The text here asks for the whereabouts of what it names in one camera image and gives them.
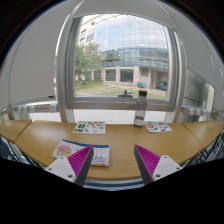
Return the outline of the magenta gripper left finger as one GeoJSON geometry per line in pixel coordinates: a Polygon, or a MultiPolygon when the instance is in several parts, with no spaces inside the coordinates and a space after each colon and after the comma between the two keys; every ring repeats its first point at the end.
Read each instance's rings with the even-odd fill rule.
{"type": "Polygon", "coordinates": [[[93,155],[93,146],[87,146],[69,157],[57,158],[46,168],[46,171],[78,186],[83,186],[93,155]]]}

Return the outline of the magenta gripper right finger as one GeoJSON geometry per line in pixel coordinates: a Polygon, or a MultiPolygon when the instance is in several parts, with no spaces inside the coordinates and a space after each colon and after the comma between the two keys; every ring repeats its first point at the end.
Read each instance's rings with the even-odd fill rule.
{"type": "Polygon", "coordinates": [[[134,155],[145,185],[182,169],[168,155],[159,156],[137,144],[134,145],[134,155]]]}

